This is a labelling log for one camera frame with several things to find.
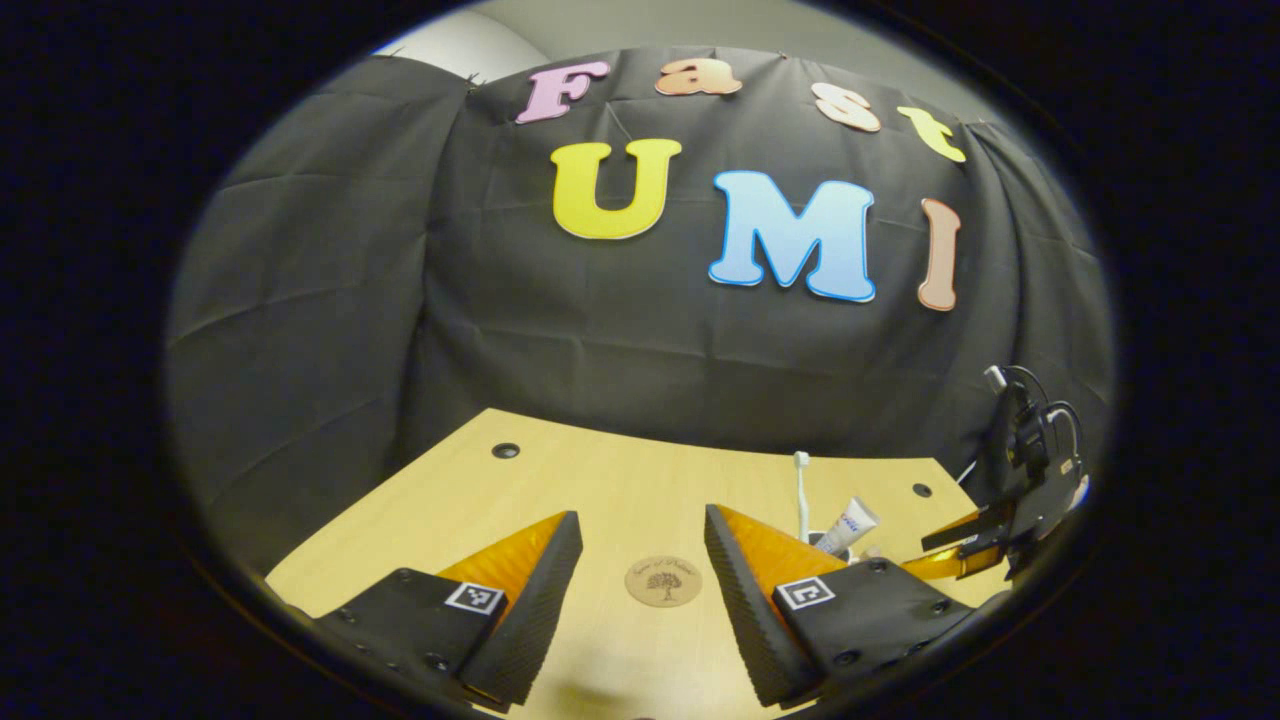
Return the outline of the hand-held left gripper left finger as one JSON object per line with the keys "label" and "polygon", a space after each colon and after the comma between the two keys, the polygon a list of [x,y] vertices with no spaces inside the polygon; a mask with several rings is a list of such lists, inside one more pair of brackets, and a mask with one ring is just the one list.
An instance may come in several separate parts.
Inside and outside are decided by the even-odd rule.
{"label": "hand-held left gripper left finger", "polygon": [[579,515],[548,516],[435,574],[397,568],[316,624],[416,689],[525,705],[582,552]]}

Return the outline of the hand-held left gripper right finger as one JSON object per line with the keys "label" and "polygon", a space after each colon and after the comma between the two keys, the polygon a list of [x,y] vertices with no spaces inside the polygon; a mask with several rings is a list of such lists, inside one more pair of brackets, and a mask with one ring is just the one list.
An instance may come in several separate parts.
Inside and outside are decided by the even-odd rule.
{"label": "hand-held left gripper right finger", "polygon": [[846,564],[721,503],[704,542],[763,706],[791,708],[888,671],[974,609],[888,559]]}

